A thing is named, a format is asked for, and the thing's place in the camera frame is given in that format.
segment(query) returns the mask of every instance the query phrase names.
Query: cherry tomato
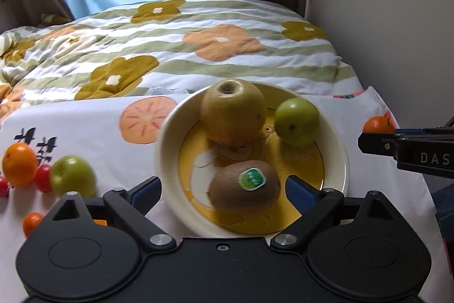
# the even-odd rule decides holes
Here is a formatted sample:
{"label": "cherry tomato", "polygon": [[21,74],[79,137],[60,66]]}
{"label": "cherry tomato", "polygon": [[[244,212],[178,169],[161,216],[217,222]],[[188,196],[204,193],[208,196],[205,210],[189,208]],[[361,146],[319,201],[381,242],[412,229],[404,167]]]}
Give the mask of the cherry tomato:
{"label": "cherry tomato", "polygon": [[51,174],[49,171],[51,170],[51,166],[48,164],[44,164],[38,167],[35,175],[35,183],[38,190],[42,191],[43,193],[48,193],[52,191],[51,187]]}
{"label": "cherry tomato", "polygon": [[7,197],[10,192],[10,185],[3,176],[0,176],[0,197]]}
{"label": "cherry tomato", "polygon": [[43,218],[44,216],[42,214],[39,214],[38,212],[31,212],[31,214],[28,214],[24,217],[22,221],[22,228],[26,237],[29,237],[29,235],[36,229]]}

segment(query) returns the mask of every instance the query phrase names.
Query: green apple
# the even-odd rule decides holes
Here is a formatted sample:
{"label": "green apple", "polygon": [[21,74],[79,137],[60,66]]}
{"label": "green apple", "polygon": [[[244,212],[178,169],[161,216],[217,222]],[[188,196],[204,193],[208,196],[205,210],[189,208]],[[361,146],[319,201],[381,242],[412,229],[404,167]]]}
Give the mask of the green apple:
{"label": "green apple", "polygon": [[91,197],[96,190],[96,176],[86,160],[69,154],[52,165],[51,187],[58,196],[79,192],[85,198]]}
{"label": "green apple", "polygon": [[320,112],[306,99],[288,99],[275,112],[274,129],[283,142],[294,147],[305,147],[318,135]]}

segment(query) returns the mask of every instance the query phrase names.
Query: metal screw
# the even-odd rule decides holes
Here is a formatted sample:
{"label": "metal screw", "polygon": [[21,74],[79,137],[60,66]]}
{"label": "metal screw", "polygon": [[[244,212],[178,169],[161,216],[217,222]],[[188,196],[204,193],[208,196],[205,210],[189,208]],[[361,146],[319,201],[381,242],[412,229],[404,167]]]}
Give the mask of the metal screw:
{"label": "metal screw", "polygon": [[227,244],[219,244],[217,246],[217,250],[220,250],[221,252],[224,252],[229,249],[230,249],[230,246],[228,246]]}
{"label": "metal screw", "polygon": [[298,239],[292,234],[279,234],[274,238],[274,241],[279,245],[292,245],[295,244]]}
{"label": "metal screw", "polygon": [[156,234],[150,238],[150,243],[157,246],[163,246],[171,243],[172,237],[167,234]]}

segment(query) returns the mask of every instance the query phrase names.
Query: pear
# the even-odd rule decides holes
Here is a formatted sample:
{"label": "pear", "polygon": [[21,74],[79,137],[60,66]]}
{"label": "pear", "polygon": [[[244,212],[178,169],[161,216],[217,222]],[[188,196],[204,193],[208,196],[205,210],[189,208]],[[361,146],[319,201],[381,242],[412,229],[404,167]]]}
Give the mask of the pear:
{"label": "pear", "polygon": [[274,114],[274,129],[283,142],[293,147],[306,147],[318,136],[320,112],[306,99],[288,99]]}
{"label": "pear", "polygon": [[256,139],[265,115],[262,92],[237,78],[208,88],[201,102],[200,120],[207,136],[227,147],[241,147]]}

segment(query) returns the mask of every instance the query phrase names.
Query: fruit stem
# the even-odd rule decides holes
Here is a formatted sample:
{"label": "fruit stem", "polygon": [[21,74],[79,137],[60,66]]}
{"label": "fruit stem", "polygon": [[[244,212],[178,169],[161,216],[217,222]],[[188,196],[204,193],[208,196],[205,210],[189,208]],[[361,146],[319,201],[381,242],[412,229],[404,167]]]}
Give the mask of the fruit stem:
{"label": "fruit stem", "polygon": [[233,94],[237,90],[237,85],[233,81],[226,81],[219,87],[223,94]]}

